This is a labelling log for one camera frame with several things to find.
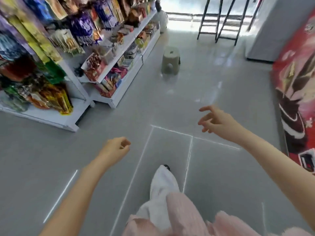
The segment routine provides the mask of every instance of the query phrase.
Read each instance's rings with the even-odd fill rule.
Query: plastic stool
[[[162,60],[162,73],[165,72],[168,64],[172,65],[173,74],[177,75],[179,72],[179,65],[180,65],[180,55],[179,55],[178,48],[167,46],[166,49],[164,50],[163,60]]]

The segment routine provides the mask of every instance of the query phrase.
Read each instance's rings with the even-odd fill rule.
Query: red advertisement
[[[315,172],[315,10],[273,65],[289,157]]]

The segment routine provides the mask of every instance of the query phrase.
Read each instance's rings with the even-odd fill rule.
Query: forearm
[[[104,173],[94,160],[82,169],[77,182],[45,225],[40,236],[77,236],[93,191]]]
[[[315,230],[315,176],[270,143],[246,131],[239,140]]]

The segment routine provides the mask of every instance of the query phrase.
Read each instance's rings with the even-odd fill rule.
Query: hand
[[[119,162],[130,150],[130,141],[125,137],[114,138],[107,141],[96,160],[109,168]]]
[[[239,144],[242,135],[247,132],[230,114],[225,113],[214,105],[202,107],[199,111],[211,111],[198,122],[198,125],[203,126],[202,132],[214,132],[219,137],[237,144]]]

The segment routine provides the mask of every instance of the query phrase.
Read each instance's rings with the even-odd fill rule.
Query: person's left hand
[[[96,160],[106,167],[111,167],[119,162],[130,150],[130,141],[125,137],[114,138],[107,141]]]

